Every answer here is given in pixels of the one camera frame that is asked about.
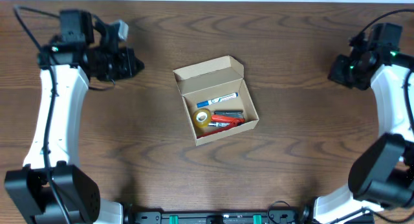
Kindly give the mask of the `cardboard box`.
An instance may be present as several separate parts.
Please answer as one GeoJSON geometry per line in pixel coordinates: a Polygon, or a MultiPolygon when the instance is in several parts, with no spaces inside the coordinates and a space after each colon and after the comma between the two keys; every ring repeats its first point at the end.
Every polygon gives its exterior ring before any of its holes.
{"type": "Polygon", "coordinates": [[[223,56],[175,69],[173,74],[197,146],[253,129],[259,122],[259,116],[244,79],[244,66],[235,58],[223,56]],[[239,96],[231,100],[197,108],[199,102],[230,93],[239,93],[239,96]],[[241,110],[243,111],[245,123],[198,139],[199,136],[217,129],[209,126],[198,128],[193,123],[193,114],[198,109],[208,109],[211,115],[214,111],[241,110]]]}

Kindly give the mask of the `yellow tape roll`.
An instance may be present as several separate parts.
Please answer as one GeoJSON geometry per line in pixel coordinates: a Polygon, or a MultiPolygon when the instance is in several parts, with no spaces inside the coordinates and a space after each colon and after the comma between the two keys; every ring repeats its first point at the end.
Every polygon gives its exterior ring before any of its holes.
{"type": "Polygon", "coordinates": [[[198,109],[193,114],[193,123],[198,128],[205,128],[212,121],[212,115],[208,109],[198,109]]]}

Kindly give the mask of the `blue marker pen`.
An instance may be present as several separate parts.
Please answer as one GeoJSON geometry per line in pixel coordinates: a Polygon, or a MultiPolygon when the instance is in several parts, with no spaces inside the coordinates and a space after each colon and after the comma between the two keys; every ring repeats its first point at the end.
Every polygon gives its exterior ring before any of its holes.
{"type": "Polygon", "coordinates": [[[210,99],[210,100],[205,100],[205,101],[197,103],[197,108],[206,107],[206,106],[210,106],[212,104],[216,104],[216,103],[219,103],[219,102],[224,102],[224,101],[227,101],[227,100],[231,100],[231,99],[237,98],[238,96],[239,96],[239,93],[230,93],[230,94],[220,96],[220,97],[217,97],[217,98],[213,98],[213,99],[210,99]]]}

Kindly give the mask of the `orange utility knife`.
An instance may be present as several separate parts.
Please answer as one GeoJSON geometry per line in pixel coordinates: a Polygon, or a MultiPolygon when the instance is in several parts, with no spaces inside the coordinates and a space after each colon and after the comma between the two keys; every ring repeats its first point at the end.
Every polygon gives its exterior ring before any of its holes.
{"type": "Polygon", "coordinates": [[[235,120],[233,120],[231,122],[227,122],[227,123],[230,123],[230,125],[227,126],[227,127],[223,127],[223,128],[217,128],[214,131],[205,133],[205,134],[199,136],[198,139],[199,138],[202,138],[202,137],[207,137],[209,135],[213,135],[213,134],[216,134],[216,133],[220,133],[222,131],[226,131],[226,130],[229,130],[231,128],[237,127],[237,126],[240,126],[241,124],[244,124],[245,123],[245,120],[244,119],[237,118],[237,119],[235,119],[235,120]]]}

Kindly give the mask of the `black marker pen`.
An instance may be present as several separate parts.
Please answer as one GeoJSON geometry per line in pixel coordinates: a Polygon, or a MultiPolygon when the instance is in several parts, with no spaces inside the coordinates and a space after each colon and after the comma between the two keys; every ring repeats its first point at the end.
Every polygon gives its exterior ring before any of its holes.
{"type": "Polygon", "coordinates": [[[210,122],[208,124],[209,127],[216,127],[216,128],[223,128],[229,126],[230,123],[227,122],[210,122]]]}

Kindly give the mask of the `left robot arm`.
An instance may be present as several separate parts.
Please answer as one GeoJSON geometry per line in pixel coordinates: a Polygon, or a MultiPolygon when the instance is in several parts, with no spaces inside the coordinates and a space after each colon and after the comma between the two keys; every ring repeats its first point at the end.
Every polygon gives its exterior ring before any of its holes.
{"type": "Polygon", "coordinates": [[[41,102],[35,135],[5,190],[27,223],[134,223],[131,207],[105,200],[80,168],[78,137],[85,95],[95,78],[114,87],[144,64],[125,46],[124,21],[105,23],[84,10],[62,10],[60,32],[38,45],[41,102]]]}

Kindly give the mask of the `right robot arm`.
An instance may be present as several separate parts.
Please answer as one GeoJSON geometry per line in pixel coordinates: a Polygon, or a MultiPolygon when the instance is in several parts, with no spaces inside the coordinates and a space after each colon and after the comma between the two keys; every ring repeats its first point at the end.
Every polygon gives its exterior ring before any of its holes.
{"type": "Polygon", "coordinates": [[[332,64],[329,80],[374,92],[378,139],[354,162],[346,185],[303,211],[307,223],[383,219],[383,210],[413,208],[413,57],[400,53],[401,33],[399,25],[376,24],[332,64]]]}

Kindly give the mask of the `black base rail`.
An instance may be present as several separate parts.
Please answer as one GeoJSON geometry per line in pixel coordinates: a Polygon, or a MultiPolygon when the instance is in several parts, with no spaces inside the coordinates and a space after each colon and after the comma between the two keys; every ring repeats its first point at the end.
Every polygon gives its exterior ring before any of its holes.
{"type": "Polygon", "coordinates": [[[294,208],[282,208],[270,212],[190,212],[161,213],[137,212],[128,214],[123,223],[128,224],[270,224],[300,223],[294,208]]]}

